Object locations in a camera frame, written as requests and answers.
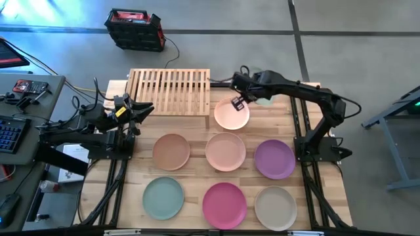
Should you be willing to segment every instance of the plate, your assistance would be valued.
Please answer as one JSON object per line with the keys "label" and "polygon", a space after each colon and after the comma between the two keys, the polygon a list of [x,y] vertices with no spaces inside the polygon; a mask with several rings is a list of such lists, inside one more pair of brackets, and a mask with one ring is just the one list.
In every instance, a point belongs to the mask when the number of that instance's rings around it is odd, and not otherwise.
{"label": "plate", "polygon": [[237,130],[247,124],[249,120],[249,108],[243,102],[243,109],[236,111],[230,101],[231,98],[227,98],[218,102],[215,107],[215,119],[221,127],[228,130]]}
{"label": "plate", "polygon": [[245,160],[245,144],[235,134],[223,132],[214,135],[205,147],[205,158],[220,171],[232,171]]}
{"label": "plate", "polygon": [[255,198],[255,214],[261,224],[268,229],[287,230],[296,220],[296,201],[281,187],[266,187]]}
{"label": "plate", "polygon": [[166,134],[153,146],[152,158],[156,167],[163,170],[181,168],[190,157],[190,144],[179,134]]}
{"label": "plate", "polygon": [[232,229],[247,215],[247,201],[242,191],[231,183],[209,188],[203,199],[205,219],[218,229]]}
{"label": "plate", "polygon": [[288,177],[296,166],[295,154],[279,140],[262,142],[255,150],[254,160],[259,172],[273,180]]}
{"label": "plate", "polygon": [[143,208],[157,220],[167,220],[178,213],[184,204],[184,191],[171,177],[152,180],[143,193]]}

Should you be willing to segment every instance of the wooden dish rack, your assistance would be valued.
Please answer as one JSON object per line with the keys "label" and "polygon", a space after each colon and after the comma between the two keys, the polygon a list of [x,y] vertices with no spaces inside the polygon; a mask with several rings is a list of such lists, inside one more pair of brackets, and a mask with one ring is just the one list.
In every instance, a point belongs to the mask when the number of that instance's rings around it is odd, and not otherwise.
{"label": "wooden dish rack", "polygon": [[210,126],[210,69],[131,69],[127,92],[136,102],[153,102],[150,115],[196,116]]}

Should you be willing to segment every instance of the pink plate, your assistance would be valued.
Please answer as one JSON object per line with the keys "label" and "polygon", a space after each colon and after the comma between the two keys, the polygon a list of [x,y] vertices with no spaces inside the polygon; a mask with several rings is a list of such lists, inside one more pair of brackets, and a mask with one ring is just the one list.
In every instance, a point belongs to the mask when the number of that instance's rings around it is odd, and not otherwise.
{"label": "pink plate", "polygon": [[242,191],[231,183],[209,188],[203,199],[205,219],[218,229],[233,229],[247,215],[247,201]]}

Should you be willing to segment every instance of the light pink plate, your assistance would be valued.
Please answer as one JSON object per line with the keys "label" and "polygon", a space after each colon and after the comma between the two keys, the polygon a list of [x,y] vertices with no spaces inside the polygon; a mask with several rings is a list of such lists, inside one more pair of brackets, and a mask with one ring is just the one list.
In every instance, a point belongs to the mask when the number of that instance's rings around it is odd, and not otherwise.
{"label": "light pink plate", "polygon": [[242,191],[231,183],[209,188],[203,199],[205,219],[218,229],[232,229],[247,215],[247,201]]}
{"label": "light pink plate", "polygon": [[217,123],[228,130],[237,130],[244,127],[249,120],[249,108],[245,102],[242,102],[244,108],[236,111],[230,103],[232,98],[227,98],[218,102],[215,107],[215,119]]}
{"label": "light pink plate", "polygon": [[246,149],[240,137],[223,132],[214,135],[205,147],[205,158],[220,171],[233,171],[245,160]]}

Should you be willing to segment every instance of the wooden table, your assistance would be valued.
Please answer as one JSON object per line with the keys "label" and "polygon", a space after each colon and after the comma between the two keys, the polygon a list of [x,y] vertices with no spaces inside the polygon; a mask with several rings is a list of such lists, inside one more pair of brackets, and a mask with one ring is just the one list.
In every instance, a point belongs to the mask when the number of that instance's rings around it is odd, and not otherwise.
{"label": "wooden table", "polygon": [[[106,96],[122,95],[126,81],[110,81]],[[209,229],[212,228],[203,217],[201,204],[205,192],[219,182],[233,183],[243,191],[247,199],[247,216],[236,229],[266,229],[255,216],[254,200],[258,192],[266,186],[281,186],[288,190],[297,202],[297,219],[291,229],[310,229],[308,209],[306,206],[305,190],[301,167],[297,164],[293,174],[283,180],[271,180],[264,177],[254,165],[254,151],[263,141],[278,139],[287,143],[293,149],[295,129],[293,125],[290,99],[279,95],[270,107],[250,104],[251,117],[248,124],[234,131],[224,130],[215,121],[213,110],[216,103],[223,98],[236,96],[228,88],[211,88],[211,116],[210,129],[205,128],[204,120],[196,117],[148,117],[140,125],[141,135],[136,138],[133,159],[129,161],[125,178],[124,191],[119,212],[118,228],[170,228],[170,229]],[[322,118],[321,111],[316,104],[307,102],[310,122],[313,127]],[[303,120],[301,108],[298,105],[300,120]],[[305,134],[303,123],[301,130]],[[207,141],[219,132],[233,132],[245,143],[247,155],[243,165],[232,172],[215,170],[205,158]],[[164,134],[177,133],[184,136],[191,146],[191,156],[188,162],[179,170],[165,171],[154,167],[152,162],[152,148],[158,138]],[[110,162],[99,161],[88,174],[81,194],[82,217],[85,218],[97,205],[104,194],[106,177]],[[340,172],[331,163],[320,163],[320,174],[324,195],[337,214],[344,222],[351,225],[346,193]],[[142,207],[144,188],[159,176],[172,176],[184,188],[185,202],[180,212],[170,220],[154,220],[149,217]],[[314,201],[318,222],[321,222],[320,208]],[[114,199],[110,201],[108,219],[112,214]]]}

